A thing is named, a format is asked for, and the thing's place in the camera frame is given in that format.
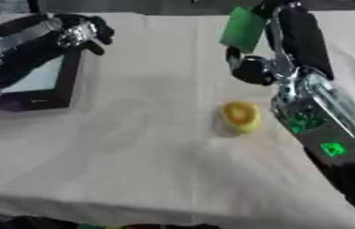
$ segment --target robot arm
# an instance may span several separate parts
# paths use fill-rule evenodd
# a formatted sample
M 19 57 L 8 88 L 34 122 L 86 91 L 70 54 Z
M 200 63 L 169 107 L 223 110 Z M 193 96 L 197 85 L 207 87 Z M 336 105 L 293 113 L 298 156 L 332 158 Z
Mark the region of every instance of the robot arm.
M 355 103 L 337 89 L 317 20 L 299 2 L 265 1 L 252 12 L 268 20 L 266 36 L 275 57 L 228 47 L 232 75 L 279 90 L 271 111 L 304 147 L 330 183 L 355 207 Z
M 114 30 L 99 17 L 34 14 L 0 24 L 0 95 L 42 64 L 72 49 L 102 55 Z

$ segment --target green light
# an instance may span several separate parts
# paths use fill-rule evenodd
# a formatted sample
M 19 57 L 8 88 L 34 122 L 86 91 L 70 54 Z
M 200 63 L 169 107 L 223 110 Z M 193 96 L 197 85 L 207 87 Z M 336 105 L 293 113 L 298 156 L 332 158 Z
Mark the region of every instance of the green light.
M 336 142 L 322 143 L 320 144 L 320 147 L 330 157 L 338 157 L 346 153 L 345 148 L 340 143 Z

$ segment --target black robotic glove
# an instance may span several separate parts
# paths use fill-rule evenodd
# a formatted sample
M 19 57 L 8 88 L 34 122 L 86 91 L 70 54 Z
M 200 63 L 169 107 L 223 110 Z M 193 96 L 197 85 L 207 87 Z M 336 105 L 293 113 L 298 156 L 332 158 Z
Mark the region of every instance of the black robotic glove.
M 8 21 L 0 24 L 0 38 L 28 30 L 51 18 L 55 18 L 61 23 L 61 27 L 58 30 L 52 30 L 39 38 L 34 38 L 2 54 L 1 60 L 3 64 L 0 65 L 0 88 L 13 85 L 27 76 L 32 70 L 71 50 L 88 49 L 96 55 L 102 55 L 105 52 L 104 49 L 92 40 L 88 40 L 78 46 L 59 45 L 59 38 L 68 29 L 79 26 L 84 22 L 90 22 L 94 25 L 97 34 L 95 39 L 105 45 L 112 43 L 114 30 L 107 26 L 103 19 L 96 16 L 88 17 L 78 14 L 55 14 L 53 16 L 34 14 Z

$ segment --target white table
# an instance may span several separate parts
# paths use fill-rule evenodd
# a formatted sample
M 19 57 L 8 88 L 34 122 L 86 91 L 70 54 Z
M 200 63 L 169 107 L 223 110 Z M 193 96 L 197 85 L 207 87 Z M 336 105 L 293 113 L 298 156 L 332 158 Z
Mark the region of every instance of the white table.
M 355 209 L 268 112 L 273 88 L 229 75 L 226 17 L 101 14 L 116 29 L 85 55 L 73 108 L 0 114 L 0 213 L 96 225 L 355 228 Z M 317 13 L 355 98 L 355 12 Z M 270 55 L 265 40 L 257 53 Z M 261 107 L 239 138 L 212 130 L 234 99 Z

